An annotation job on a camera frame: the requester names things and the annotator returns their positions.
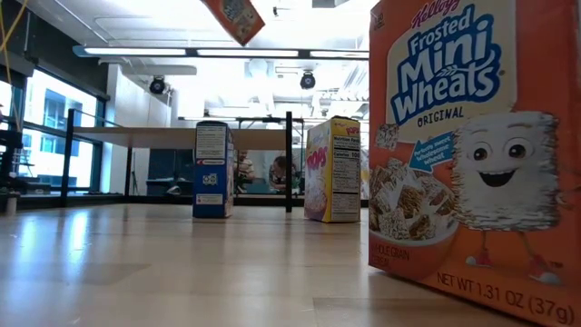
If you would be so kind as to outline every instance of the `net weight text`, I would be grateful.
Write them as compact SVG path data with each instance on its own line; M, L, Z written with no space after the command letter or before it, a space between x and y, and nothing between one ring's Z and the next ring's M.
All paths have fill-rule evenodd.
M575 311L569 304L557 303L548 298L523 292L504 290L498 286L438 272L438 283L491 302L502 302L511 307L529 312L535 317L545 317L564 325L575 323Z

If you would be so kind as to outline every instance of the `orange cereal box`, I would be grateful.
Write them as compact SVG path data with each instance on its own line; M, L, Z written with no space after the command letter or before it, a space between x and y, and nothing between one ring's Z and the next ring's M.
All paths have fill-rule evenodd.
M220 25L245 46L264 27L264 21L250 0L202 0Z
M359 122L333 117L307 134L305 217L324 223L360 220Z
M369 264L581 326L576 0L371 11Z

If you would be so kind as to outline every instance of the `mascot eye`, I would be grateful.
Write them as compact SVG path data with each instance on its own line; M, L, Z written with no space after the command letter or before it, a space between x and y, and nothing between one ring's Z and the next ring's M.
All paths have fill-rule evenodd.
M476 161L482 161L482 160L484 160L486 158L488 158L488 151L486 151L486 149L478 148L474 152L474 160L476 160Z
M486 142L478 142L472 146L472 151L468 152L468 159L474 161L486 160L492 154L492 148Z
M527 139L516 137L508 140L505 144L505 151L511 158L525 159L533 154L535 147Z

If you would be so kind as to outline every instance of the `security camera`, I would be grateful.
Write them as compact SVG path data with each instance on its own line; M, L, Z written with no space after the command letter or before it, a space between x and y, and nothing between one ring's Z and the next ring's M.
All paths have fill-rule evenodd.
M164 82L163 76L154 76L153 82L149 85L149 90L153 94L164 94L167 84Z
M313 76L312 72L304 72L302 78L300 79L300 87L303 90L310 90L311 88L315 87L315 76Z

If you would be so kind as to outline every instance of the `white ceiling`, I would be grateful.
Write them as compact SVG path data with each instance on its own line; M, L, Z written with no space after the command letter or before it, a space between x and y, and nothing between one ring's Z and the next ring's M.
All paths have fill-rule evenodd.
M312 8L311 1L253 0L266 26L249 47L361 47L377 0L331 9ZM29 7L82 45L238 46L201 0L30 0Z
M349 0L331 9L312 8L312 1L317 0L252 0L266 26L247 46L369 49L365 37L369 10L377 0ZM278 7L278 17L272 13L274 6ZM29 8L82 45L239 46L200 0L30 0ZM314 94L321 96L328 90L339 90L343 95L369 91L367 65L362 62L271 61L266 80L253 78L248 60L241 59L134 58L131 65L197 67L197 76L168 76L168 81L182 92L203 88L209 106L262 102L266 94L276 103L310 104ZM283 67L285 73L277 74L276 67ZM315 89L300 89L304 70L314 72ZM363 81L353 81L353 75ZM152 77L139 78L147 83ZM352 110L353 104L346 107Z

